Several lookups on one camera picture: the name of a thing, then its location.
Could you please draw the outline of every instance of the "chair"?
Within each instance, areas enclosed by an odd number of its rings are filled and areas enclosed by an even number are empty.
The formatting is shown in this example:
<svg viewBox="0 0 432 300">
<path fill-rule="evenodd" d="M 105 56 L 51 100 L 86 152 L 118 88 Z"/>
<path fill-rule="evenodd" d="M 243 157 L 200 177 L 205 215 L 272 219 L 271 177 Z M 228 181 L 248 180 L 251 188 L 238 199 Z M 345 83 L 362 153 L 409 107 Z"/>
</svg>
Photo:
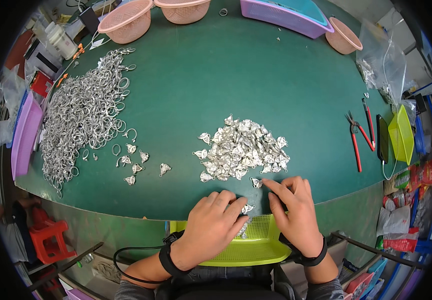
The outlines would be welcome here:
<svg viewBox="0 0 432 300">
<path fill-rule="evenodd" d="M 42 208 L 33 208 L 34 225 L 29 228 L 37 258 L 44 264 L 53 264 L 57 261 L 76 256 L 76 251 L 69 252 L 64 243 L 63 232 L 68 230 L 66 221 L 51 220 Z"/>
</svg>

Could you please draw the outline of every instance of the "smartphone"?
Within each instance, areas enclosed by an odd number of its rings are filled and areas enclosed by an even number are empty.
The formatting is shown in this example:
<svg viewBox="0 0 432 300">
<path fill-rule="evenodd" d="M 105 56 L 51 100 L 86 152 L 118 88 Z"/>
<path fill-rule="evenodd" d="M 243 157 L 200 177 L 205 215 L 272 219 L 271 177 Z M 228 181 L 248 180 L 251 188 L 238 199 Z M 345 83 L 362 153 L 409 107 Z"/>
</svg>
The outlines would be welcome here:
<svg viewBox="0 0 432 300">
<path fill-rule="evenodd" d="M 389 134 L 388 134 L 388 124 L 386 124 L 385 119 L 381 115 L 376 115 L 376 129 L 378 134 L 378 145 L 377 154 L 381 161 L 385 164 L 388 163 L 388 150 L 389 150 Z"/>
</svg>

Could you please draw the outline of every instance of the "gray sleeve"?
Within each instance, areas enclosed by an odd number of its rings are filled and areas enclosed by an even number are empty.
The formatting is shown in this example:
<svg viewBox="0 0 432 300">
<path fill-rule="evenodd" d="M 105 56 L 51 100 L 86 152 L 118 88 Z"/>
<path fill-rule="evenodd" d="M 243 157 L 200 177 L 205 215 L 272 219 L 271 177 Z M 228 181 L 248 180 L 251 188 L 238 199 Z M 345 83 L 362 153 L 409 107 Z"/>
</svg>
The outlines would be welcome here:
<svg viewBox="0 0 432 300">
<path fill-rule="evenodd" d="M 306 300 L 343 300 L 343 289 L 339 279 L 333 279 L 327 283 L 308 283 Z"/>
<path fill-rule="evenodd" d="M 114 300 L 154 300 L 154 291 L 127 280 L 121 280 Z"/>
</svg>

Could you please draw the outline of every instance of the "pile of silver rings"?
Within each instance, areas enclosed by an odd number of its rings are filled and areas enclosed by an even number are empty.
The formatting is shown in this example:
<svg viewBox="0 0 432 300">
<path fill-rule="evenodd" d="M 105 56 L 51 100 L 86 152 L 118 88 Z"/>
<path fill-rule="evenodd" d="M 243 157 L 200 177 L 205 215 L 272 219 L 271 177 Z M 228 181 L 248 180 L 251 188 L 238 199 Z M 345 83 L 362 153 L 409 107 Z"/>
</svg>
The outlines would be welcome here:
<svg viewBox="0 0 432 300">
<path fill-rule="evenodd" d="M 249 171 L 248 168 L 262 166 L 260 174 L 267 172 L 279 172 L 287 170 L 290 157 L 284 152 L 283 147 L 288 146 L 285 138 L 280 136 L 275 139 L 264 125 L 259 125 L 251 120 L 233 120 L 231 114 L 224 120 L 227 125 L 219 128 L 213 138 L 208 133 L 201 134 L 198 139 L 212 147 L 193 152 L 201 164 L 206 167 L 207 174 L 202 171 L 200 180 L 207 182 L 218 178 L 227 181 L 229 177 L 238 180 Z M 251 178 L 255 188 L 262 183 Z"/>
<path fill-rule="evenodd" d="M 123 77 L 122 71 L 131 71 L 136 65 L 126 67 L 121 63 L 123 55 L 134 51 L 109 51 L 96 69 L 69 77 L 52 96 L 43 120 L 40 149 L 43 176 L 57 190 L 59 198 L 64 180 L 79 175 L 75 166 L 79 149 L 87 145 L 99 149 L 126 131 L 126 123 L 116 118 L 129 95 L 129 79 Z"/>
</svg>

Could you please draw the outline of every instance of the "hand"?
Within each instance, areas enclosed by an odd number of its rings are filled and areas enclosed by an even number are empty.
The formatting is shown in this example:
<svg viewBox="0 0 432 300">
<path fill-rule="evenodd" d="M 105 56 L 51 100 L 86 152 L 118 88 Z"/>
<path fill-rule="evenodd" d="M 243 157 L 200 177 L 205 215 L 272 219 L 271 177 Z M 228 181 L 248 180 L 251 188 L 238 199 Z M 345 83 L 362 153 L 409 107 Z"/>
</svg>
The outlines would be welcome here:
<svg viewBox="0 0 432 300">
<path fill-rule="evenodd" d="M 227 190 L 202 198 L 190 211 L 183 236 L 171 245 L 174 265 L 186 271 L 220 254 L 249 219 L 238 218 L 247 201 L 245 197 L 236 200 Z"/>
<path fill-rule="evenodd" d="M 263 178 L 263 183 L 276 194 L 270 192 L 268 197 L 279 230 L 305 257 L 317 257 L 323 249 L 323 237 L 316 222 L 309 181 L 297 176 L 286 178 L 281 184 Z M 286 204 L 287 215 L 279 200 Z"/>
</svg>

